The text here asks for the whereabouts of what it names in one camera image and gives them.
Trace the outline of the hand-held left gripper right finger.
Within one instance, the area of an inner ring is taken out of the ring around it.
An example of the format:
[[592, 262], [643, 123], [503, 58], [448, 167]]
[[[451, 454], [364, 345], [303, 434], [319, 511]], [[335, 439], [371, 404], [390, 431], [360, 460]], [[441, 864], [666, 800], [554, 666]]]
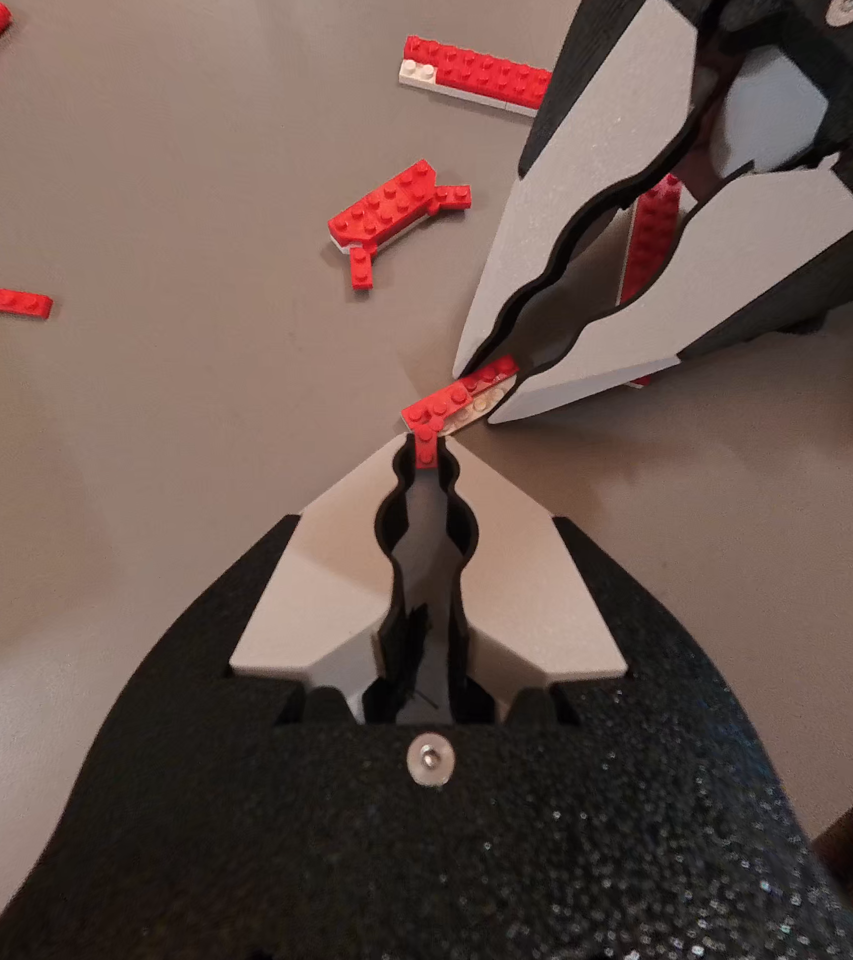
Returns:
[[455, 722], [505, 717], [524, 690], [623, 677], [627, 662], [557, 517], [453, 438], [438, 447], [445, 533], [460, 554], [449, 605]]

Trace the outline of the narrow red lego plate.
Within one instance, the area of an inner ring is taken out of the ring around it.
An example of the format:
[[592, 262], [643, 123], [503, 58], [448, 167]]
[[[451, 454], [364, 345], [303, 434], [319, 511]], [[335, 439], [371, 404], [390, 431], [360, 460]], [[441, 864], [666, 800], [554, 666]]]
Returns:
[[47, 320], [52, 308], [48, 295], [0, 288], [0, 314]]

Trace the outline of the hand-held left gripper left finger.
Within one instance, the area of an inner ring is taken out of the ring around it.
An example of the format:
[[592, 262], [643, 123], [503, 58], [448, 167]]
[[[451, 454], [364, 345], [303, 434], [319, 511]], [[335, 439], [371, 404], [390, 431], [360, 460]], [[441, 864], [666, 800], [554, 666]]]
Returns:
[[424, 606], [408, 608], [395, 555], [415, 460], [412, 435], [398, 435], [301, 512], [230, 657], [233, 673], [333, 688], [361, 722], [396, 719], [427, 618]]

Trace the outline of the long red and white lego assembly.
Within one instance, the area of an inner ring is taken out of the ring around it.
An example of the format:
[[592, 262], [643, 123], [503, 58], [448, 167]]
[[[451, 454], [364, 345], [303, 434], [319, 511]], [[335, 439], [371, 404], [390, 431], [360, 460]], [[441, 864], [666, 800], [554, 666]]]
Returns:
[[550, 70], [410, 34], [397, 72], [401, 86], [534, 117]]

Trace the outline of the red lego wing assembly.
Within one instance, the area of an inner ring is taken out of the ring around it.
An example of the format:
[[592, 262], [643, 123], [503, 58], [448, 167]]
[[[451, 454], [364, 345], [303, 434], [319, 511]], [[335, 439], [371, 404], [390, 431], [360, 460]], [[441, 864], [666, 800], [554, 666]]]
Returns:
[[327, 221], [334, 246], [348, 259], [355, 292], [373, 288], [373, 261], [381, 248], [439, 213], [471, 208], [468, 184], [441, 184], [433, 165], [420, 159], [364, 194]]

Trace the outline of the red and white lego wedge assembly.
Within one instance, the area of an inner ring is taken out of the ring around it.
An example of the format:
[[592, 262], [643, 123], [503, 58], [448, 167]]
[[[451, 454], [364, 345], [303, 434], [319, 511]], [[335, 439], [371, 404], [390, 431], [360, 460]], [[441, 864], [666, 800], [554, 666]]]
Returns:
[[401, 418], [418, 441], [449, 436], [489, 416], [513, 388], [518, 373], [514, 359], [501, 356], [404, 408]]

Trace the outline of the long red lego plate assembly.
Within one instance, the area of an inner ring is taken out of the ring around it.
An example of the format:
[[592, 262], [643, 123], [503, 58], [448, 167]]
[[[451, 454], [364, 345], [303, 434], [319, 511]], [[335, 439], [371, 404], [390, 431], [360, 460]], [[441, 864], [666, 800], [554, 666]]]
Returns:
[[615, 304], [640, 294], [664, 265], [681, 221], [683, 183], [667, 174], [636, 199]]

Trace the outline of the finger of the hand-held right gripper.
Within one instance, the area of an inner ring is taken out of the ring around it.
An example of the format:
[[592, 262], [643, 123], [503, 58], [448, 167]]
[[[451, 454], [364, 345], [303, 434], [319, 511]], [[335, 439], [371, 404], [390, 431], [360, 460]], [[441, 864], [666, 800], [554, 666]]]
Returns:
[[689, 146], [697, 19], [697, 2], [577, 8], [468, 308], [455, 377], [505, 342], [601, 215], [654, 186]]
[[679, 364], [685, 348], [853, 231], [853, 193], [834, 166], [774, 172], [811, 147], [827, 99], [775, 46], [747, 54], [709, 143], [716, 170], [759, 162], [701, 201], [660, 272], [625, 306], [584, 326], [565, 354], [529, 374], [489, 416], [536, 416]]

